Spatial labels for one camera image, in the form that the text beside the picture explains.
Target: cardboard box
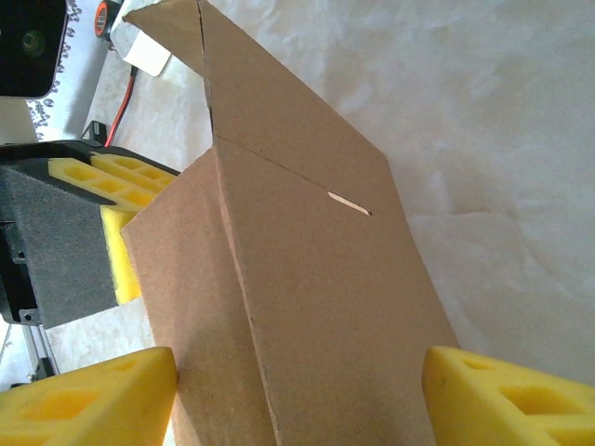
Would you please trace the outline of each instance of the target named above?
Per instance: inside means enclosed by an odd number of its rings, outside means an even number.
[[[205,78],[214,132],[125,228],[178,444],[432,444],[422,361],[456,339],[385,156],[208,2],[128,20]]]

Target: tape measure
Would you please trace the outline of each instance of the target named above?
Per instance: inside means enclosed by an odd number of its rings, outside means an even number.
[[[95,35],[99,39],[109,43],[112,42],[110,34],[112,32],[115,18],[118,16],[118,12],[120,12],[120,7],[122,7],[122,5],[113,0],[102,0],[99,3],[97,11],[95,12],[94,21]]]

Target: red wire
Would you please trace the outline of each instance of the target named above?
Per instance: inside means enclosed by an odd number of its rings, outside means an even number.
[[[115,115],[113,119],[112,128],[110,128],[110,133],[108,134],[108,138],[105,141],[104,147],[108,147],[112,145],[113,138],[115,137],[115,132],[118,130],[118,126],[120,126],[120,122],[122,121],[122,117],[124,116],[124,112],[128,107],[128,103],[130,102],[130,98],[132,97],[132,91],[134,90],[134,83],[137,79],[137,67],[132,67],[130,70],[130,79],[128,80],[128,87],[126,88],[126,93],[124,94],[124,99],[122,100],[122,104],[120,105],[120,109],[118,113]]]

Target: white backdrop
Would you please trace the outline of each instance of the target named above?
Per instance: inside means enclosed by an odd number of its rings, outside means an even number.
[[[595,4],[214,1],[390,158],[462,345],[595,384]]]

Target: red cable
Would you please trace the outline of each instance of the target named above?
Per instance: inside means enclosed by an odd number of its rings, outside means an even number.
[[[108,135],[107,140],[105,141],[105,147],[109,147],[112,145],[113,138],[115,137],[115,133],[118,131],[118,127],[120,126],[120,122],[122,121],[122,117],[124,116],[124,112],[128,107],[128,103],[130,102],[130,98],[132,97],[132,92],[134,91],[134,84],[137,79],[137,72],[139,69],[137,67],[130,68],[130,79],[128,80],[128,87],[126,88],[126,93],[124,94],[124,99],[122,104],[120,105],[120,110],[115,115],[113,119],[112,128],[110,128],[110,133]]]

